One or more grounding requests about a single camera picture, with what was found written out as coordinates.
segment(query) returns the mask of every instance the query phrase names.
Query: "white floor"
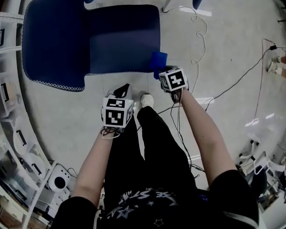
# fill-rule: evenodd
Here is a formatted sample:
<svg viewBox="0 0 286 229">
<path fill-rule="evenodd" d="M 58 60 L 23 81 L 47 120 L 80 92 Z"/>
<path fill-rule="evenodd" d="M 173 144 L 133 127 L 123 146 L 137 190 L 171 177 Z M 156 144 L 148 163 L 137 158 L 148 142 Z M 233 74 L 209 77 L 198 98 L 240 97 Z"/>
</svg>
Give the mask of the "white floor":
<svg viewBox="0 0 286 229">
<path fill-rule="evenodd" d="M 165 0 L 95 0 L 87 7 L 153 4 L 160 8 L 164 2 Z M 172 8 L 191 5 L 192 0 L 177 0 Z M 208 24 L 208 34 L 205 37 L 207 51 L 200 63 L 195 98 L 217 96 L 235 83 L 261 58 L 262 42 L 264 50 L 272 45 L 263 38 L 275 42 L 277 46 L 286 46 L 286 28 L 277 22 L 282 15 L 272 0 L 203 0 L 199 9 L 202 10 L 200 13 L 207 14 L 201 17 Z M 204 33 L 206 30 L 203 21 L 198 19 L 193 22 L 192 16 L 192 13 L 180 10 L 160 15 L 161 50 L 168 53 L 168 64 L 184 68 L 191 88 L 197 77 L 197 67 L 191 64 L 191 60 L 199 59 L 204 52 L 203 40 L 196 33 Z M 283 55 L 284 52 L 279 49 L 267 52 L 264 67 L 275 54 Z M 265 70 L 253 121 L 261 72 L 262 62 L 208 108 L 208 113 L 218 125 L 235 162 L 238 162 L 238 155 L 248 144 L 250 136 L 259 137 L 262 140 L 260 149 L 271 153 L 286 127 L 286 81 L 278 75 L 267 74 Z M 27 108 L 41 143 L 51 159 L 66 168 L 73 167 L 79 171 L 102 126 L 102 98 L 110 88 L 122 83 L 132 84 L 136 92 L 150 92 L 155 98 L 154 108 L 158 112 L 172 105 L 170 97 L 161 90 L 160 83 L 152 74 L 87 76 L 86 88 L 81 93 L 57 90 L 25 78 Z M 161 114 L 161 117 L 179 142 L 169 111 Z M 199 150 L 183 110 L 181 133 L 191 156 L 197 157 Z M 141 130 L 139 137 L 143 150 Z M 199 158 L 194 163 L 202 166 Z M 197 186 L 206 189 L 205 175 L 195 169 L 193 174 L 200 174 L 196 180 Z"/>
</svg>

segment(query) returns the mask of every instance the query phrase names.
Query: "black pants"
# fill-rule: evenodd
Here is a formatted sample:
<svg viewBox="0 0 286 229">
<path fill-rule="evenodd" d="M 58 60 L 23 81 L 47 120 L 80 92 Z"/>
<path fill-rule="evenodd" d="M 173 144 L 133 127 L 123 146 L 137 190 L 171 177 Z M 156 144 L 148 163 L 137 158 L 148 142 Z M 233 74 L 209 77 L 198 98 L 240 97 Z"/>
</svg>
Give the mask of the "black pants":
<svg viewBox="0 0 286 229">
<path fill-rule="evenodd" d="M 134 117 L 120 137 L 113 140 L 105 176 L 105 209 L 118 205 L 121 195 L 144 188 L 165 188 L 189 199 L 196 189 L 185 152 L 168 126 L 151 108 L 138 113 L 145 146 L 141 156 Z"/>
</svg>

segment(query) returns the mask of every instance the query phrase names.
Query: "white cube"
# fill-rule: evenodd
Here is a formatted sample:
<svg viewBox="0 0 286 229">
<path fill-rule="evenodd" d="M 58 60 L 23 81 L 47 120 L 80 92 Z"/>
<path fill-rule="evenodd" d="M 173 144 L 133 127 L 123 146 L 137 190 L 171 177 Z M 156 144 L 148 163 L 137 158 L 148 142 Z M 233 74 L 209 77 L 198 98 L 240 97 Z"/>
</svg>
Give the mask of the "white cube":
<svg viewBox="0 0 286 229">
<path fill-rule="evenodd" d="M 133 100 L 104 98 L 102 117 L 104 126 L 125 128 L 133 115 Z"/>
<path fill-rule="evenodd" d="M 169 92 L 186 86 L 186 76 L 183 69 L 174 68 L 159 74 L 162 88 Z"/>
</svg>

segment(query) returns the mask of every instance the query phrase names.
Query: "black t-shirt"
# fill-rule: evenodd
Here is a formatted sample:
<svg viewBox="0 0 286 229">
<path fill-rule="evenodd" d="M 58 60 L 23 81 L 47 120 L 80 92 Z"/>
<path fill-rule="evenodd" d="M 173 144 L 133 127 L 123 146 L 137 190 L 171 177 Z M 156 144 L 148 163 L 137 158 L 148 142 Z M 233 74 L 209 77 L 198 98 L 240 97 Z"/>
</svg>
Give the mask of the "black t-shirt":
<svg viewBox="0 0 286 229">
<path fill-rule="evenodd" d="M 219 175 L 207 196 L 198 189 L 193 194 L 180 199 L 165 188 L 129 191 L 97 228 L 258 228 L 256 200 L 238 171 Z M 61 204 L 51 228 L 93 228 L 96 212 L 89 200 L 70 198 Z"/>
</svg>

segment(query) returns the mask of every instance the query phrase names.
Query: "sleeve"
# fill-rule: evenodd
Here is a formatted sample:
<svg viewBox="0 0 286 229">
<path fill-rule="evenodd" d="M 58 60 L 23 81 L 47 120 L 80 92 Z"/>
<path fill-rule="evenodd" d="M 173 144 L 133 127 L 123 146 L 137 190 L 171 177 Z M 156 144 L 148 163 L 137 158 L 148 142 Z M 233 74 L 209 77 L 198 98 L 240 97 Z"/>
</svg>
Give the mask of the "sleeve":
<svg viewBox="0 0 286 229">
<path fill-rule="evenodd" d="M 97 208 L 86 198 L 72 197 L 60 205 L 51 229 L 81 228 L 81 225 L 93 228 L 96 211 Z"/>
<path fill-rule="evenodd" d="M 210 203 L 225 228 L 258 229 L 256 199 L 237 170 L 220 174 L 211 184 Z"/>
</svg>

